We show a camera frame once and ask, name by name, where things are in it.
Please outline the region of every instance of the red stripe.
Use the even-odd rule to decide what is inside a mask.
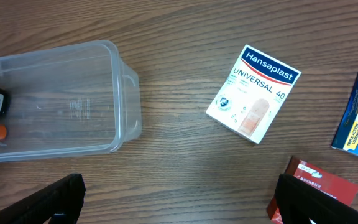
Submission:
[[[254,68],[253,68],[250,64],[248,64],[244,59],[241,59],[241,60],[242,60],[242,62],[244,62],[253,72],[255,72],[256,74],[260,75],[261,77],[264,77],[264,78],[266,78],[267,80],[270,80],[270,81],[272,81],[272,82],[279,83],[279,84],[282,84],[282,85],[289,85],[289,86],[291,85],[291,84],[288,84],[288,83],[285,83],[285,82],[278,81],[278,80],[276,80],[276,79],[274,79],[274,78],[270,78],[270,77],[268,77],[267,75],[261,73],[260,71],[254,69]]]

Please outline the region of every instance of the wooden table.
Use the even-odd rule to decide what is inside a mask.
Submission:
[[[330,148],[358,71],[358,1],[0,0],[0,57],[98,39],[139,74],[143,135],[114,154],[0,163],[0,209],[77,172],[80,223],[267,224],[291,155],[358,184],[358,157]],[[245,44],[303,72],[259,145],[205,115]]]

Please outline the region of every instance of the yellow label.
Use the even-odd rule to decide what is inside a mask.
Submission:
[[[345,150],[355,150],[356,146],[358,145],[358,121],[355,121],[352,129],[349,133],[349,136],[346,139],[346,143],[345,143]]]

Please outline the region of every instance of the red box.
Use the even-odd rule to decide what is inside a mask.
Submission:
[[[285,173],[293,175],[347,206],[352,203],[358,191],[357,184],[353,184],[334,174],[327,173],[319,167],[295,157],[291,158]],[[269,203],[267,213],[271,221],[276,224],[283,224],[275,197],[273,197]]]

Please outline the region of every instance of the clear plastic bin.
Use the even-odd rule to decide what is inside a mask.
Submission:
[[[0,58],[0,162],[114,152],[142,131],[139,79],[107,40]]]

